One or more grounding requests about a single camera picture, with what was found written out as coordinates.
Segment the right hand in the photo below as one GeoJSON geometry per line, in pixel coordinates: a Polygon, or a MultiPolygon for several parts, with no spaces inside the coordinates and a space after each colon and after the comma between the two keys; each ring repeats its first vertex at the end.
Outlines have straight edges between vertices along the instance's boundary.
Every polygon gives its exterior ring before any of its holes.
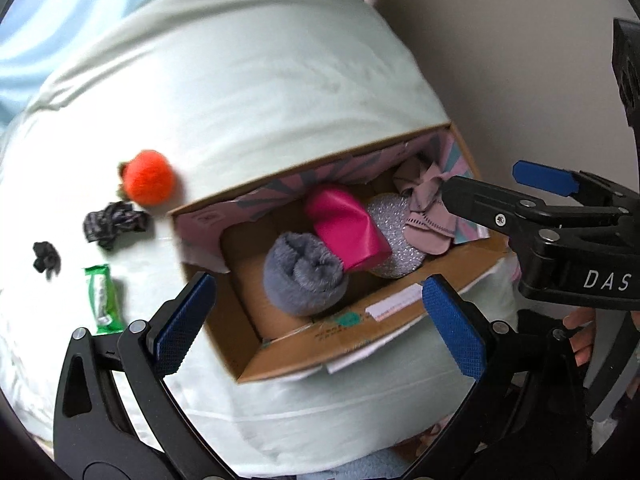
{"type": "Polygon", "coordinates": [[[591,359],[594,338],[596,338],[596,310],[580,307],[562,319],[563,326],[572,330],[570,346],[577,366],[583,366],[591,359]]]}

